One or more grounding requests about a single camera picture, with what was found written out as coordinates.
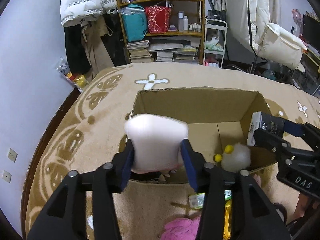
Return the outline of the white plush with yellow pompoms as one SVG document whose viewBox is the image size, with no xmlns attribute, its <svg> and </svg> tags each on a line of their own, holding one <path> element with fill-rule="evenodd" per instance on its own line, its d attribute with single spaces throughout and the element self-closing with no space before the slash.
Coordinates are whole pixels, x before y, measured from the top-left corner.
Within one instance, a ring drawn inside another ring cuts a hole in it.
<svg viewBox="0 0 320 240">
<path fill-rule="evenodd" d="M 223 154 L 214 155 L 214 161 L 220 163 L 225 171 L 237 173 L 250 166 L 251 151 L 247 146 L 240 143 L 227 145 Z"/>
</svg>

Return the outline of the pale pink soft block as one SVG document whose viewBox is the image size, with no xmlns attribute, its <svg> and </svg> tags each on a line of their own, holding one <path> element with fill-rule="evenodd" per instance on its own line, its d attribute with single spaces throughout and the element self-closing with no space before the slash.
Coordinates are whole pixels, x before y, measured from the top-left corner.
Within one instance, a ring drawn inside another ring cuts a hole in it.
<svg viewBox="0 0 320 240">
<path fill-rule="evenodd" d="M 138 114 L 125 122 L 125 133 L 134 148 L 132 171 L 171 171 L 183 165 L 180 143 L 188 138 L 185 122 L 166 116 Z"/>
</svg>

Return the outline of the green tissue pack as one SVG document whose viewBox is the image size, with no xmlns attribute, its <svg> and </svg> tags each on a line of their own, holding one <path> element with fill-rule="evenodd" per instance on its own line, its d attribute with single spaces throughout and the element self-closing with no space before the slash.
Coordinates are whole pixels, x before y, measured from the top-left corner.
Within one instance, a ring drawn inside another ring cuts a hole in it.
<svg viewBox="0 0 320 240">
<path fill-rule="evenodd" d="M 189 206 L 191 209 L 202 209 L 204 205 L 205 193 L 196 193 L 188 196 Z M 232 198 L 231 190 L 225 190 L 225 202 Z"/>
</svg>

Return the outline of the open cardboard box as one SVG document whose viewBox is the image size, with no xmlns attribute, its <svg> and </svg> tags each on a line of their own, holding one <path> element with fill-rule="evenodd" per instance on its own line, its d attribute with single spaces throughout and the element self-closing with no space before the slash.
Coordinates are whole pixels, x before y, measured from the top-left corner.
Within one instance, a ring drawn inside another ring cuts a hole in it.
<svg viewBox="0 0 320 240">
<path fill-rule="evenodd" d="M 188 125 L 188 139 L 206 161 L 213 161 L 228 144 L 246 144 L 254 112 L 270 114 L 265 98 L 257 91 L 218 88 L 171 88 L 140 91 L 136 95 L 131 117 L 152 114 L 170 117 Z M 262 150 L 251 154 L 251 169 L 265 167 L 275 158 Z M 167 184 L 187 183 L 180 166 Z"/>
</svg>

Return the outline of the magenta fuzzy plush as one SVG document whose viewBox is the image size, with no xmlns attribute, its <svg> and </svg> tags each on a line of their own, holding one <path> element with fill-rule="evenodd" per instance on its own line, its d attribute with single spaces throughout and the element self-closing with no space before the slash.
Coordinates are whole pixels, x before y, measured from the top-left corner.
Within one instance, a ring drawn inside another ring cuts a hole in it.
<svg viewBox="0 0 320 240">
<path fill-rule="evenodd" d="M 164 226 L 160 240 L 195 240 L 199 228 L 200 216 L 193 219 L 176 218 Z"/>
</svg>

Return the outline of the snack bag pile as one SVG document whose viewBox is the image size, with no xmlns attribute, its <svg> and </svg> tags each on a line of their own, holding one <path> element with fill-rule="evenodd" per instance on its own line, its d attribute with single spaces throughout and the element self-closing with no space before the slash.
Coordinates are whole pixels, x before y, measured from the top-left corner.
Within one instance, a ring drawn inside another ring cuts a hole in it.
<svg viewBox="0 0 320 240">
<path fill-rule="evenodd" d="M 60 58 L 56 70 L 64 77 L 71 85 L 76 87 L 80 93 L 88 86 L 89 82 L 82 74 L 72 74 L 66 58 Z"/>
</svg>

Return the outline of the stack of books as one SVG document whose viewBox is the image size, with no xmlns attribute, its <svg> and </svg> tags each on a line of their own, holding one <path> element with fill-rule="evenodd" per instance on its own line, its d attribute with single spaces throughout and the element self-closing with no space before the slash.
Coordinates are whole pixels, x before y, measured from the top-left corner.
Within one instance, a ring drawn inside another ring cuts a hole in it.
<svg viewBox="0 0 320 240">
<path fill-rule="evenodd" d="M 157 36 L 126 46 L 132 63 L 178 62 L 197 64 L 199 62 L 200 37 Z"/>
</svg>

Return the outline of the white metal cart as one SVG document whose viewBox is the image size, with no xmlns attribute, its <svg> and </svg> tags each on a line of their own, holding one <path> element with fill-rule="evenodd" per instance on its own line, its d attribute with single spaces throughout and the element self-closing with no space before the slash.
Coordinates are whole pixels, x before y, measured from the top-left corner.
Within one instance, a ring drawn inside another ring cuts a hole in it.
<svg viewBox="0 0 320 240">
<path fill-rule="evenodd" d="M 203 64 L 222 68 L 226 54 L 228 24 L 216 18 L 207 18 L 204 23 Z"/>
</svg>

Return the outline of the cream coat on chair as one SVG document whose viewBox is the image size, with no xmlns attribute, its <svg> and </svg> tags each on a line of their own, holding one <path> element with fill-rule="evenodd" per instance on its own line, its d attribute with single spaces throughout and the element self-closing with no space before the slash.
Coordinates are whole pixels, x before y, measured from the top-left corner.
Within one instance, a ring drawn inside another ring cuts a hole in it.
<svg viewBox="0 0 320 240">
<path fill-rule="evenodd" d="M 303 41 L 277 22 L 278 6 L 274 0 L 225 0 L 229 31 L 245 48 L 266 60 L 302 73 L 300 60 L 306 46 Z"/>
</svg>

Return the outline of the brown hanging garment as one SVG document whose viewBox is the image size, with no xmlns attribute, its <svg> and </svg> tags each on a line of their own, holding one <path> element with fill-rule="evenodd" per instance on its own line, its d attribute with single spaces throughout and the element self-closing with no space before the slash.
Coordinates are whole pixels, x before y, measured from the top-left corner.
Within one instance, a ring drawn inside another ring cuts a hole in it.
<svg viewBox="0 0 320 240">
<path fill-rule="evenodd" d="M 85 78 L 91 82 L 103 69 L 114 67 L 111 57 L 102 41 L 102 37 L 111 36 L 113 31 L 107 27 L 103 16 L 88 22 L 82 29 L 82 45 L 91 66 Z"/>
</svg>

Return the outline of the white bottles on shelf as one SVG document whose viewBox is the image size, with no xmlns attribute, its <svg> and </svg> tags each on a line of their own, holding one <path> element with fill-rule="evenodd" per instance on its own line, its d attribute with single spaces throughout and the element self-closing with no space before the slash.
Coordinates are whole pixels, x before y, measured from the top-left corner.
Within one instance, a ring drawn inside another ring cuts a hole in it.
<svg viewBox="0 0 320 240">
<path fill-rule="evenodd" d="M 201 32 L 201 25 L 197 23 L 189 23 L 189 18 L 183 11 L 177 14 L 178 31 L 195 31 Z"/>
</svg>

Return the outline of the teal bag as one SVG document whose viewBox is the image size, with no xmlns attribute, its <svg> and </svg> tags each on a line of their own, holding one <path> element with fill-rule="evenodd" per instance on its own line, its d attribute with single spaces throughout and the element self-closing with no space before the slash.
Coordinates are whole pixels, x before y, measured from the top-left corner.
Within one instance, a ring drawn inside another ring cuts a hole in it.
<svg viewBox="0 0 320 240">
<path fill-rule="evenodd" d="M 131 4 L 118 10 L 123 19 L 126 38 L 129 42 L 141 41 L 148 32 L 145 9 L 137 4 Z"/>
</svg>

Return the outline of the wooden shelf unit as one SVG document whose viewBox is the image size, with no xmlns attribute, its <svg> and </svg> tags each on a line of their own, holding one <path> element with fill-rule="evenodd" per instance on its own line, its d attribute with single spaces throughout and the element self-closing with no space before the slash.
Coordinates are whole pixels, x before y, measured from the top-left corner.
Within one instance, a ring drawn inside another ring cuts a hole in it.
<svg viewBox="0 0 320 240">
<path fill-rule="evenodd" d="M 171 50 L 173 59 L 202 63 L 204 0 L 116 0 L 130 63 L 154 62 L 157 51 Z"/>
</svg>

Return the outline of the red patterned bag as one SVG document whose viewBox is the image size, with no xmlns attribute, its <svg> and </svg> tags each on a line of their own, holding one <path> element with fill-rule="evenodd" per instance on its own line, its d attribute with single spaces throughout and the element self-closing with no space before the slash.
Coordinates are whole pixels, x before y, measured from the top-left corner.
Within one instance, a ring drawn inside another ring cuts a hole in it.
<svg viewBox="0 0 320 240">
<path fill-rule="evenodd" d="M 163 34 L 169 29 L 171 7 L 150 6 L 145 7 L 148 24 L 148 32 L 151 34 Z"/>
</svg>

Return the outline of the wall socket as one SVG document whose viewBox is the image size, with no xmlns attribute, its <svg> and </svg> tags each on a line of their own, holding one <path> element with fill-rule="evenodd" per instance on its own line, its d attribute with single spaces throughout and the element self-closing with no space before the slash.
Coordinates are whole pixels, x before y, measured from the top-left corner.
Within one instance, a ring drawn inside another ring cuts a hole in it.
<svg viewBox="0 0 320 240">
<path fill-rule="evenodd" d="M 9 160 L 11 160 L 12 162 L 15 162 L 17 159 L 17 152 L 14 151 L 12 148 L 9 148 L 8 154 L 7 154 L 7 158 Z"/>
<path fill-rule="evenodd" d="M 11 178 L 12 178 L 12 175 L 8 171 L 4 170 L 2 173 L 2 179 L 7 183 L 11 183 Z"/>
</svg>

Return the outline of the lower wall socket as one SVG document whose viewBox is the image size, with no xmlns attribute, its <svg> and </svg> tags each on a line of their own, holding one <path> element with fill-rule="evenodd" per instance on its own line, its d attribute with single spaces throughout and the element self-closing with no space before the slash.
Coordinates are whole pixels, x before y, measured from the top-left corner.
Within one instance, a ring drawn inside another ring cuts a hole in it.
<svg viewBox="0 0 320 240">
<path fill-rule="evenodd" d="M 12 175 L 8 171 L 4 170 L 2 173 L 2 179 L 7 183 L 11 183 L 11 178 L 12 178 Z"/>
</svg>

